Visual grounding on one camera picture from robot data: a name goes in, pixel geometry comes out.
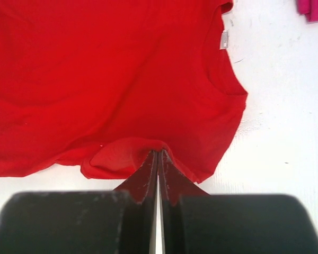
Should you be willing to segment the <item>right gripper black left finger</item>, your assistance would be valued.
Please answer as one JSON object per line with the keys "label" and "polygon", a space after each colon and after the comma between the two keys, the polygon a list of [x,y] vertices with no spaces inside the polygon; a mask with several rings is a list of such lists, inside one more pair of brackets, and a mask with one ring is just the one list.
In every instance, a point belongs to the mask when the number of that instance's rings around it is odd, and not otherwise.
{"label": "right gripper black left finger", "polygon": [[19,192],[0,211],[0,253],[154,253],[158,153],[112,191]]}

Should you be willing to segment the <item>red t shirt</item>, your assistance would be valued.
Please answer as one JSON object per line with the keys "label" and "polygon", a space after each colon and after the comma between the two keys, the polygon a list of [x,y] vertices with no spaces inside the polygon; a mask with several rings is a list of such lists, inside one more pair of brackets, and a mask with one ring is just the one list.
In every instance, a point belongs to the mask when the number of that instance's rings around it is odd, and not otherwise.
{"label": "red t shirt", "polygon": [[168,152],[200,183],[248,96],[220,47],[232,1],[0,1],[0,177],[125,179]]}

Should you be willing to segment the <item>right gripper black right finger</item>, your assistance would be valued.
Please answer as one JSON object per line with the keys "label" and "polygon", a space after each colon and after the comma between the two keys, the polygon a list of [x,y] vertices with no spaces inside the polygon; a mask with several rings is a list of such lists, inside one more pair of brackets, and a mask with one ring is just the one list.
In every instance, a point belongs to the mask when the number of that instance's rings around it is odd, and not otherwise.
{"label": "right gripper black right finger", "polygon": [[158,154],[164,253],[318,253],[308,212],[284,194],[210,195]]}

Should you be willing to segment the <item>magenta t shirt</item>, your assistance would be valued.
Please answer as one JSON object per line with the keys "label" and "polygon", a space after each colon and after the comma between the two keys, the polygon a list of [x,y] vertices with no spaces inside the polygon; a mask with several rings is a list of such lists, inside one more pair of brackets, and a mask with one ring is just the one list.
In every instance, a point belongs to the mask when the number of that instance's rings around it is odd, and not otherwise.
{"label": "magenta t shirt", "polygon": [[308,22],[318,22],[318,0],[297,0],[297,10]]}

